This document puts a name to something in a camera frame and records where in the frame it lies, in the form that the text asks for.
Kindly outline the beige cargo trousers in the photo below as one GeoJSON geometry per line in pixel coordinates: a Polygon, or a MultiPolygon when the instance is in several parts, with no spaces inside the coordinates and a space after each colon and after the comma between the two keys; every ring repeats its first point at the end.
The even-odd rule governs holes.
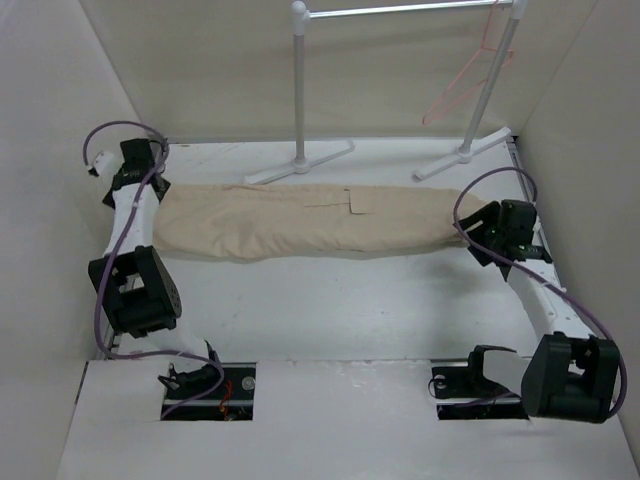
{"type": "Polygon", "coordinates": [[[155,215],[153,244],[240,260],[433,251],[464,245],[453,216],[466,217],[485,204],[455,189],[174,184],[155,215]]]}

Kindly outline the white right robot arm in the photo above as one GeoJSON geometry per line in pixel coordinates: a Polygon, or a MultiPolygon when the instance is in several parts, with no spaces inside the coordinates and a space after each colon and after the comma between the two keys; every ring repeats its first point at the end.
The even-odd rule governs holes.
{"type": "Polygon", "coordinates": [[[498,385],[517,395],[530,417],[600,424],[612,415],[620,351],[597,335],[559,286],[553,260],[534,242],[537,211],[529,202],[491,202],[454,226],[481,266],[496,266],[520,300],[537,347],[520,354],[508,347],[478,346],[464,370],[473,394],[498,385]]]}

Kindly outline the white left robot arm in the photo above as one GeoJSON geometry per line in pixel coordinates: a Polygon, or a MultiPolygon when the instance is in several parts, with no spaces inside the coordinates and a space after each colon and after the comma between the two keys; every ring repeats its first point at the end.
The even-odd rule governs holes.
{"type": "Polygon", "coordinates": [[[183,402],[214,398],[224,387],[224,370],[210,343],[179,323],[178,288],[152,245],[153,220],[169,184],[159,169],[168,147],[134,138],[120,143],[123,163],[104,198],[114,224],[103,255],[89,262],[96,290],[94,335],[106,357],[133,360],[171,356],[201,363],[191,372],[170,367],[159,381],[183,402]]]}

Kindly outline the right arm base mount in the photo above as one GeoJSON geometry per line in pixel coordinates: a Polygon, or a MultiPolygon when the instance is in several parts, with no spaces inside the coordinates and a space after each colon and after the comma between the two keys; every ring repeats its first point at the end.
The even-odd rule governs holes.
{"type": "Polygon", "coordinates": [[[466,361],[433,362],[428,391],[441,421],[529,419],[519,396],[477,376],[466,361]]]}

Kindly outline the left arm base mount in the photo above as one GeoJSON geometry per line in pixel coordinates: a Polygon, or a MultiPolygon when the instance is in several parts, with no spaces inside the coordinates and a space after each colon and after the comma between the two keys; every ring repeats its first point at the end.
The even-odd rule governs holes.
{"type": "Polygon", "coordinates": [[[217,384],[219,372],[205,365],[192,372],[178,372],[171,364],[166,375],[158,377],[165,388],[162,421],[251,421],[256,389],[255,363],[222,365],[224,380],[217,384]]]}

